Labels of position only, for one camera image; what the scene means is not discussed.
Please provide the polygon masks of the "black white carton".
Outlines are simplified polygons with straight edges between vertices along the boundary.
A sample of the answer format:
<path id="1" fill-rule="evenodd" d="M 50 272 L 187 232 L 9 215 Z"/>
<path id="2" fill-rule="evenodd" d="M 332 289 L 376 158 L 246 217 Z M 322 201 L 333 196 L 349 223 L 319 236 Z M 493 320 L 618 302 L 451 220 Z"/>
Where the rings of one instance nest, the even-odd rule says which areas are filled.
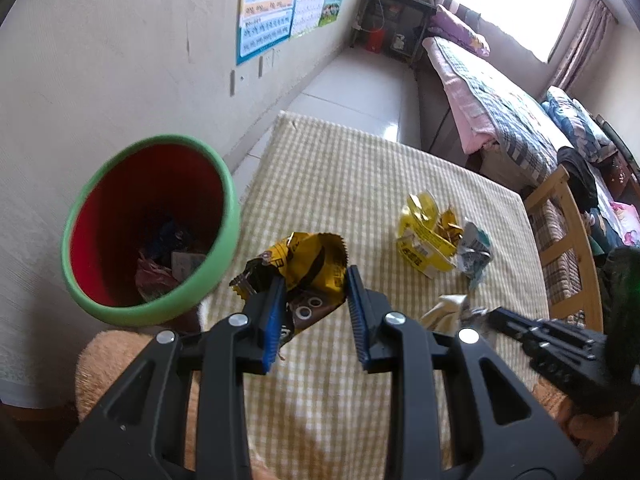
<path id="1" fill-rule="evenodd" d="M 468 295 L 442 295 L 419 322 L 432 332 L 454 335 L 462 328 L 482 327 L 488 313 L 488 307 L 472 306 Z"/>

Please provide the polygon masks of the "pink snack wrapper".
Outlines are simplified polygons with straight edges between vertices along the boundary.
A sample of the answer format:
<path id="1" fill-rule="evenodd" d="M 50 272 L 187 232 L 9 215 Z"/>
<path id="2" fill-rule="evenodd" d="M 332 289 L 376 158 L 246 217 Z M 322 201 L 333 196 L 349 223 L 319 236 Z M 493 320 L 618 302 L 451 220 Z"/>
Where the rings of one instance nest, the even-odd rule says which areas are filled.
<path id="1" fill-rule="evenodd" d="M 170 269 L 159 266 L 140 252 L 134 277 L 137 291 L 145 302 L 152 302 L 177 288 L 180 283 Z"/>

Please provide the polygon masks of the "white blue milk carton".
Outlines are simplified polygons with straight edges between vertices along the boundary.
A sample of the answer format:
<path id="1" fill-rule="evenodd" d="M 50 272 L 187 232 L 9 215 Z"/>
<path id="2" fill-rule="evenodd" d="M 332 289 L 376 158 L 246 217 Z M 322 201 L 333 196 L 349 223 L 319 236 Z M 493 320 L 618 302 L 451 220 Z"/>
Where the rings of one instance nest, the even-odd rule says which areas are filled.
<path id="1" fill-rule="evenodd" d="M 205 259 L 206 255 L 195 252 L 172 252 L 171 274 L 176 281 L 182 283 L 198 270 Z"/>

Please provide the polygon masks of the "blue white wrapper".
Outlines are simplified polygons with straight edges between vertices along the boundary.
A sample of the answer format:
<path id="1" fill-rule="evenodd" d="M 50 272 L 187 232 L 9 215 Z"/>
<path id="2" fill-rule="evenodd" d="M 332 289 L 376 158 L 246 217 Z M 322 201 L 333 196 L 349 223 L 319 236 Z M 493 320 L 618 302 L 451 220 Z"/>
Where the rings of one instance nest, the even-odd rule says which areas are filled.
<path id="1" fill-rule="evenodd" d="M 485 270 L 494 258 L 489 236 L 473 222 L 466 222 L 457 247 L 457 268 L 474 290 L 484 278 Z"/>

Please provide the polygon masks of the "yellow brown snack wrapper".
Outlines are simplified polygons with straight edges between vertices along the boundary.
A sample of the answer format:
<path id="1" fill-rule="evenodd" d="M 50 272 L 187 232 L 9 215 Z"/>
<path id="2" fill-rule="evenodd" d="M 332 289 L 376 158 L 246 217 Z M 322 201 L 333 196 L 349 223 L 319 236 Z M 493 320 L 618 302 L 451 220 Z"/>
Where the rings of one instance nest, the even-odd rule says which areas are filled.
<path id="1" fill-rule="evenodd" d="M 271 279 L 285 282 L 280 344 L 318 323 L 344 304 L 348 255 L 334 233 L 294 232 L 245 263 L 229 286 L 243 300 L 265 292 Z"/>

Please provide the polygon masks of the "green red trash bin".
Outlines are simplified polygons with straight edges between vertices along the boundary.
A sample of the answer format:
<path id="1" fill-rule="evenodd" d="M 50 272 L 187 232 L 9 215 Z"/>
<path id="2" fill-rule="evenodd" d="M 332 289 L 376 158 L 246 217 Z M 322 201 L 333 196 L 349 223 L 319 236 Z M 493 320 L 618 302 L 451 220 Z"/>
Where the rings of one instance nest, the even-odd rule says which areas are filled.
<path id="1" fill-rule="evenodd" d="M 61 240 L 63 278 L 76 304 L 101 322 L 162 325 L 189 314 L 220 283 L 239 238 L 238 193 L 222 157 L 190 136 L 151 136 L 109 159 L 80 191 Z M 169 269 L 176 252 L 204 259 L 145 300 L 142 266 Z"/>

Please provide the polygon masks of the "dark clothes pile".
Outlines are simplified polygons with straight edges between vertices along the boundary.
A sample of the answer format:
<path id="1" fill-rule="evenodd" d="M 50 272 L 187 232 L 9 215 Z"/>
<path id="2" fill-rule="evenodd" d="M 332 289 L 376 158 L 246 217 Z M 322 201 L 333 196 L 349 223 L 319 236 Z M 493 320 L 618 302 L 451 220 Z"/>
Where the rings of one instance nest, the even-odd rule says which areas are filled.
<path id="1" fill-rule="evenodd" d="M 563 146 L 556 153 L 556 161 L 568 174 L 568 186 L 580 212 L 590 212 L 598 206 L 596 179 L 587 161 L 574 148 Z"/>

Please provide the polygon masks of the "yellow checkered cushion cover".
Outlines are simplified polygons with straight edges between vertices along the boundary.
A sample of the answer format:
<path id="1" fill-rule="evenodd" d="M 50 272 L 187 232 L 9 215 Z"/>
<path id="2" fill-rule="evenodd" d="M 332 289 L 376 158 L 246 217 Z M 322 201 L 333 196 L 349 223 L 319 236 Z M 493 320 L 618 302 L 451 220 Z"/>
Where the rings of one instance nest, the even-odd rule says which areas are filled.
<path id="1" fill-rule="evenodd" d="M 420 192 L 489 236 L 494 258 L 470 292 L 472 306 L 547 315 L 544 274 L 518 194 L 407 145 L 293 113 L 272 125 L 229 274 L 295 232 L 334 233 L 367 288 L 420 318 L 440 296 L 468 288 L 458 272 L 426 278 L 398 252 L 401 208 Z M 276 478 L 382 477 L 390 380 L 362 369 L 346 307 L 294 337 L 272 371 L 247 376 L 244 388 L 250 452 Z"/>

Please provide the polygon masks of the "small gold foil wrapper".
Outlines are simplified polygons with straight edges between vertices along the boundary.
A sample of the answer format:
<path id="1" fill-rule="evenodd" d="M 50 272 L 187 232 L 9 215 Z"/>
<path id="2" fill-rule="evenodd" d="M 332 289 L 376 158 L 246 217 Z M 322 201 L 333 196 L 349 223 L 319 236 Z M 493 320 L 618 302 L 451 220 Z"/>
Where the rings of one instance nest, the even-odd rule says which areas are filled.
<path id="1" fill-rule="evenodd" d="M 443 211 L 436 223 L 436 234 L 449 244 L 457 247 L 464 233 L 463 226 L 458 221 L 452 208 Z"/>

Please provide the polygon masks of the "crushed yellow carton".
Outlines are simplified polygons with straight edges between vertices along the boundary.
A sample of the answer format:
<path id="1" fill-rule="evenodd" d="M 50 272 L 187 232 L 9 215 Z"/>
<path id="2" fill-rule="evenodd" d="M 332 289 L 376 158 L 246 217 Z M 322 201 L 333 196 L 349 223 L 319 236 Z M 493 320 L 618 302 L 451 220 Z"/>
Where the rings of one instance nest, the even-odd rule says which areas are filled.
<path id="1" fill-rule="evenodd" d="M 414 270 L 431 280 L 456 266 L 454 259 L 458 246 L 452 246 L 436 234 L 436 223 L 441 213 L 429 192 L 409 194 L 398 223 L 398 252 Z"/>

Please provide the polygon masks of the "blue floral bedding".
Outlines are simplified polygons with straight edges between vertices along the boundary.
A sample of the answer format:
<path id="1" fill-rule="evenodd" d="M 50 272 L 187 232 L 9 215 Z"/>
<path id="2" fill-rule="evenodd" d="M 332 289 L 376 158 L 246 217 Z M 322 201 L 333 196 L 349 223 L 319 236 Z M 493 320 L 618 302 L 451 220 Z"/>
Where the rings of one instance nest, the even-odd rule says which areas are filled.
<path id="1" fill-rule="evenodd" d="M 542 107 L 573 148 L 590 164 L 602 164 L 617 153 L 613 141 L 594 122 L 585 107 L 562 89 L 550 86 Z"/>

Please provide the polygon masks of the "bed with plaid quilt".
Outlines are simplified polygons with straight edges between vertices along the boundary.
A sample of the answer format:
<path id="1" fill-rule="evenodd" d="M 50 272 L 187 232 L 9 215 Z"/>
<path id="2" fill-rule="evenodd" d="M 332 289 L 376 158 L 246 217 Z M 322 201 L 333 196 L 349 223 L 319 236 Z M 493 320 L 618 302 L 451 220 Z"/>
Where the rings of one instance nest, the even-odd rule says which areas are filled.
<path id="1" fill-rule="evenodd" d="M 462 151 L 497 151 L 527 183 L 546 180 L 568 140 L 542 106 L 484 58 L 454 42 L 428 37 L 422 46 L 442 82 Z"/>

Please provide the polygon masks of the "lilac window curtain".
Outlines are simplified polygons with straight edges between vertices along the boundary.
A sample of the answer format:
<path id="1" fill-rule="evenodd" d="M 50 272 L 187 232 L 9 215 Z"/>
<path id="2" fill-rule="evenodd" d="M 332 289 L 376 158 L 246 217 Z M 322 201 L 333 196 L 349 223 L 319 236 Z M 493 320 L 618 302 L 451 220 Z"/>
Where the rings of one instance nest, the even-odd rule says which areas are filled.
<path id="1" fill-rule="evenodd" d="M 613 13 L 604 2 L 592 0 L 549 86 L 570 90 L 588 68 L 614 22 Z"/>

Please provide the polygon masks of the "purple pillow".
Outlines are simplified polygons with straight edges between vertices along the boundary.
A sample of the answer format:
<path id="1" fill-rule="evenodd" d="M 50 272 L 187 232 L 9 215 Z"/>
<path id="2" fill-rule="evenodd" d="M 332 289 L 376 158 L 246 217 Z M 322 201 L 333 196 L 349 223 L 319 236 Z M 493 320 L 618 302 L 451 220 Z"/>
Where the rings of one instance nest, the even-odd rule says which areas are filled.
<path id="1" fill-rule="evenodd" d="M 431 17 L 427 29 L 432 36 L 447 39 L 480 58 L 488 58 L 490 55 L 486 38 L 474 32 L 468 24 L 441 4 L 436 6 L 435 14 Z"/>

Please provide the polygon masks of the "red bucket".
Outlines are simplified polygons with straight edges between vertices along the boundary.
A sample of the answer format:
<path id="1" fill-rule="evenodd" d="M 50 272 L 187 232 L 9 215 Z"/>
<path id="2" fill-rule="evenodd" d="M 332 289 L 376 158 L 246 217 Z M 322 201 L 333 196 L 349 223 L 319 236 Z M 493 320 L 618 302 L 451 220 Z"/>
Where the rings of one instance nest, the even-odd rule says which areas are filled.
<path id="1" fill-rule="evenodd" d="M 384 28 L 375 29 L 373 32 L 367 33 L 367 40 L 364 47 L 372 53 L 381 53 L 383 49 L 386 31 Z"/>

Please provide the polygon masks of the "dark metal shelf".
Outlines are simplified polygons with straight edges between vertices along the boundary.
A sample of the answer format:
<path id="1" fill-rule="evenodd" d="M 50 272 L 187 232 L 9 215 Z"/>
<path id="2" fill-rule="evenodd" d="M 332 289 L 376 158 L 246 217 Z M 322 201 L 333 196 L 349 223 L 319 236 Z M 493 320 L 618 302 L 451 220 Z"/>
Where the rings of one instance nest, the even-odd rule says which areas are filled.
<path id="1" fill-rule="evenodd" d="M 382 53 L 416 68 L 422 56 L 422 40 L 435 11 L 436 6 L 424 0 L 360 0 L 348 46 L 364 47 L 368 32 L 384 28 Z"/>

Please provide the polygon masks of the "wooden chair frame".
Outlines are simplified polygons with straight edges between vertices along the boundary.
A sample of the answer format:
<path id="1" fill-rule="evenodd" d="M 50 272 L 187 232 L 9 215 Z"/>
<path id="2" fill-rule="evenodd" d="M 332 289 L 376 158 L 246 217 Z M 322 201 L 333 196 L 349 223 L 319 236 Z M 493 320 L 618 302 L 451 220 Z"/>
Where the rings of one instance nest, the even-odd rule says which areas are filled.
<path id="1" fill-rule="evenodd" d="M 524 207 L 529 214 L 534 214 L 547 202 L 555 202 L 562 211 L 565 234 L 539 253 L 540 264 L 545 268 L 562 255 L 574 252 L 580 281 L 580 291 L 550 304 L 549 315 L 568 318 L 582 312 L 588 330 L 602 333 L 604 321 L 597 268 L 587 230 L 568 185 L 568 173 L 562 166 L 526 197 Z"/>

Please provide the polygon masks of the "blue pinyin wall poster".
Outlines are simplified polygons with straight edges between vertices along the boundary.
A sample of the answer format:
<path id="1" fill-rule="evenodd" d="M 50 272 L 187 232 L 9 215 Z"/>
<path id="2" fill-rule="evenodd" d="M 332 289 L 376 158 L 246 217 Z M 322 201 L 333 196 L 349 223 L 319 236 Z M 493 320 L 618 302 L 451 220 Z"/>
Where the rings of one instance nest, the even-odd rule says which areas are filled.
<path id="1" fill-rule="evenodd" d="M 236 64 L 262 54 L 291 35 L 295 0 L 240 0 Z"/>

